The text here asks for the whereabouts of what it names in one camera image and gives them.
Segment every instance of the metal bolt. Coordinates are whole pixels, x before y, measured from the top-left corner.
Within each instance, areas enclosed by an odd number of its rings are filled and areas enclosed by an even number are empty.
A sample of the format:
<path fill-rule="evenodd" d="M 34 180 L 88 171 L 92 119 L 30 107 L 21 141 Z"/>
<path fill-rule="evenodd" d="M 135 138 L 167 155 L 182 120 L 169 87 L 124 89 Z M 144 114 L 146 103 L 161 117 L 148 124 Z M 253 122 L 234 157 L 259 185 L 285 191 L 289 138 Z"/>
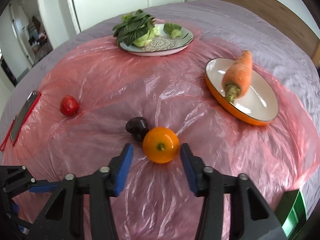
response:
<path fill-rule="evenodd" d="M 239 178 L 242 180 L 247 180 L 248 176 L 247 176 L 247 174 L 241 173 L 241 174 L 239 174 Z"/>
<path fill-rule="evenodd" d="M 66 180 L 73 180 L 74 178 L 75 176 L 71 173 L 66 176 Z"/>
<path fill-rule="evenodd" d="M 206 173 L 213 173 L 213 168 L 210 167 L 210 166 L 205 166 L 203 168 L 203 171 L 206 172 Z"/>
<path fill-rule="evenodd" d="M 102 172 L 102 173 L 107 173 L 107 172 L 109 172 L 110 171 L 110 168 L 109 167 L 101 167 L 100 169 L 99 169 L 99 171 L 100 172 Z"/>

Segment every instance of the purple bedsheet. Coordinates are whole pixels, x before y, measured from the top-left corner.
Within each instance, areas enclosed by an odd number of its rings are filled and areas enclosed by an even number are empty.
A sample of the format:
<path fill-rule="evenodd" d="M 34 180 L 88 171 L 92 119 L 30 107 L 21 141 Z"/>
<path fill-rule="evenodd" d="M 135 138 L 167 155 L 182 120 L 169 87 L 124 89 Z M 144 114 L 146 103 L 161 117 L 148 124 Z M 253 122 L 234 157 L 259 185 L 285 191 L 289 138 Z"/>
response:
<path fill-rule="evenodd" d="M 192 22 L 204 30 L 203 35 L 218 37 L 250 50 L 258 65 L 299 97 L 320 134 L 320 82 L 317 71 L 311 59 L 276 28 L 245 8 L 219 0 L 163 5 L 146 11 L 160 19 Z M 112 27 L 119 19 L 106 20 L 81 32 L 52 51 L 22 79 L 12 92 L 1 117 L 0 140 L 4 138 L 14 115 L 20 111 L 29 93 L 37 89 L 42 78 L 78 45 L 112 34 Z M 319 178 L 318 169 L 302 189 L 308 215 L 320 198 Z"/>

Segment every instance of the red fruit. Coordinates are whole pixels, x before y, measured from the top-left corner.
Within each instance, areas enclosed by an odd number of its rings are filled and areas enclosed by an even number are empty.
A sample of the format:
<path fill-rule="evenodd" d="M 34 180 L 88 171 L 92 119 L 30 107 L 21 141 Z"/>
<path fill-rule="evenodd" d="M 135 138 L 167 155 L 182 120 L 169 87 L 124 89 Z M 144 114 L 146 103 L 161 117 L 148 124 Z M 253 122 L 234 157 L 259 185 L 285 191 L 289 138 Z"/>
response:
<path fill-rule="evenodd" d="M 75 114 L 79 109 L 78 101 L 71 95 L 66 95 L 60 103 L 60 112 L 66 116 Z"/>

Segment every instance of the carrot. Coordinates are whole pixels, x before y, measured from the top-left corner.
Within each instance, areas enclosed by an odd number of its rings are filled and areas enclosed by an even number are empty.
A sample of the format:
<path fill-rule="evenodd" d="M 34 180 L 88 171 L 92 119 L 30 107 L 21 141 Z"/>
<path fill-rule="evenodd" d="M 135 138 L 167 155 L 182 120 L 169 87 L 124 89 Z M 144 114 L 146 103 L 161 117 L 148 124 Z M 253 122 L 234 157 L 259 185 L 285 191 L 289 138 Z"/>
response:
<path fill-rule="evenodd" d="M 243 97 L 251 84 L 252 55 L 244 50 L 241 56 L 228 68 L 222 79 L 225 99 L 233 103 L 236 98 Z"/>

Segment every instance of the wooden headboard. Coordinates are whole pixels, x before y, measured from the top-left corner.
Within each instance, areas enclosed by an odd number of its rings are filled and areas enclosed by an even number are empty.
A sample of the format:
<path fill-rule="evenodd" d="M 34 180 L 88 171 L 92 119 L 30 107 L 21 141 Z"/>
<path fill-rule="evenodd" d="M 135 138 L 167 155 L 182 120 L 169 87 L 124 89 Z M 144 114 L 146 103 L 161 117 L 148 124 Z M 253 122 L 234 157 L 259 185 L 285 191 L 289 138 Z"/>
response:
<path fill-rule="evenodd" d="M 293 11 L 277 0 L 222 0 L 240 5 L 276 27 L 297 44 L 317 66 L 320 61 L 320 40 Z"/>

